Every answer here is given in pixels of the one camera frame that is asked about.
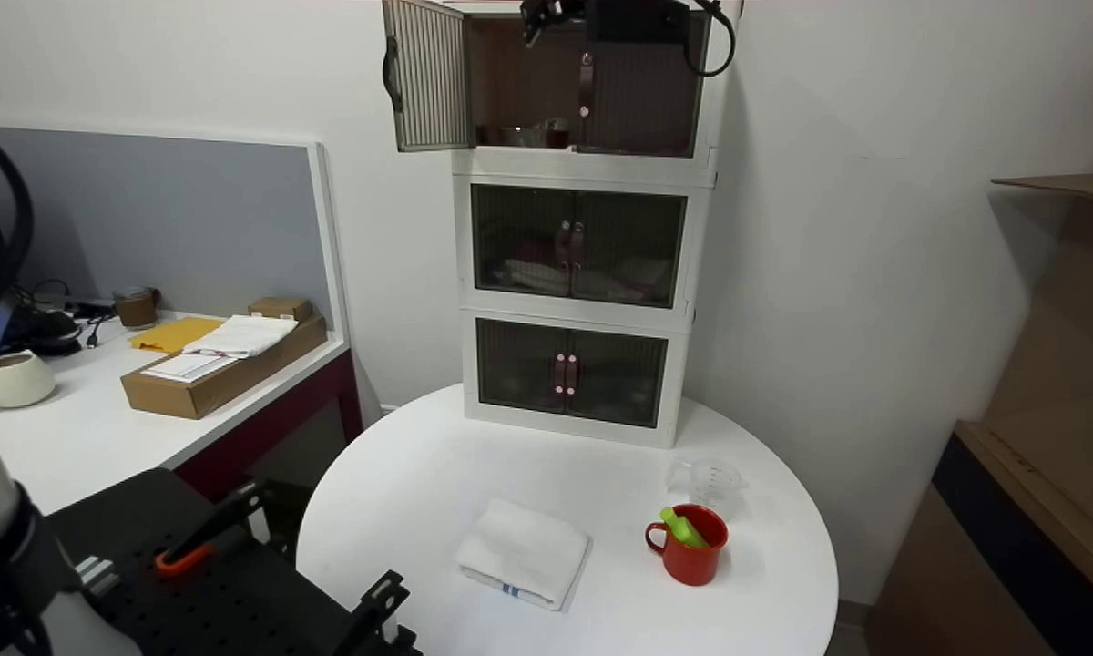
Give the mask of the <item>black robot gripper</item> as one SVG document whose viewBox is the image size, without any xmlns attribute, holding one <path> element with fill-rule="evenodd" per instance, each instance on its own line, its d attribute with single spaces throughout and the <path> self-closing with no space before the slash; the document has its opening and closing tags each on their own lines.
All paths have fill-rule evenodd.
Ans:
<svg viewBox="0 0 1093 656">
<path fill-rule="evenodd" d="M 579 24 L 596 44 L 677 44 L 696 33 L 686 0 L 520 0 L 525 44 L 553 24 Z"/>
</svg>

